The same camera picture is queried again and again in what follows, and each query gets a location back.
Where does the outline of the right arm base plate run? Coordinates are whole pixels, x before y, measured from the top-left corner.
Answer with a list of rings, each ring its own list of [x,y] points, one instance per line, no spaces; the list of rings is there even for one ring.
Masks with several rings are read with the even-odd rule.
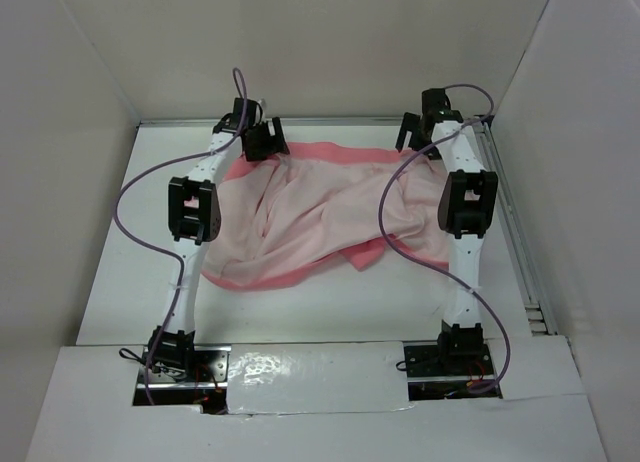
[[[406,375],[410,401],[502,397],[498,386],[472,391],[476,385],[491,385],[497,374],[487,344],[479,355],[444,362],[435,343],[409,343],[395,367]]]

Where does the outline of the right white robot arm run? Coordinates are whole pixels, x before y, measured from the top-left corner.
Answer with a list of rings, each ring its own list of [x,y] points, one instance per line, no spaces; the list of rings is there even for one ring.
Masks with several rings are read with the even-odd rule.
[[[421,94],[421,113],[405,113],[396,149],[423,151],[447,172],[437,209],[439,228],[448,236],[448,272],[456,288],[437,339],[436,362],[448,374],[460,373],[480,358],[484,334],[479,287],[480,255],[492,224],[499,179],[476,157],[464,131],[468,125],[452,107],[445,88]]]

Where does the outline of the pink zip jacket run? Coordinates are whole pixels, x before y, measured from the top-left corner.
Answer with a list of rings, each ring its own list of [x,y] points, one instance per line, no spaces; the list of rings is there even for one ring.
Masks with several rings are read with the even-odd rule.
[[[218,188],[222,225],[201,273],[228,290],[296,285],[333,259],[356,270],[383,255],[388,234],[401,249],[448,265],[437,208],[446,180],[421,156],[390,180],[411,151],[292,143],[262,162],[238,158]]]

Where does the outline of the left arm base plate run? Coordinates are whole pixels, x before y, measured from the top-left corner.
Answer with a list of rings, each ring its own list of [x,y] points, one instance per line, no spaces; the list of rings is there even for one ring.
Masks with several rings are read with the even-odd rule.
[[[226,414],[230,346],[196,346],[191,365],[177,368],[155,363],[145,375],[138,365],[133,406],[194,406],[210,415]]]

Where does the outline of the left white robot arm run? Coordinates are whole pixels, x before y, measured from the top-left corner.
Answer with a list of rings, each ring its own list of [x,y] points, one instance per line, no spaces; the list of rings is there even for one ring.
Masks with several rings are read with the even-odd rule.
[[[268,122],[261,100],[234,100],[233,110],[214,126],[209,151],[183,177],[168,185],[168,227],[178,256],[166,315],[148,342],[148,365],[184,381],[197,371],[195,302],[210,243],[222,225],[218,189],[238,158],[259,162],[287,154],[281,122]]]

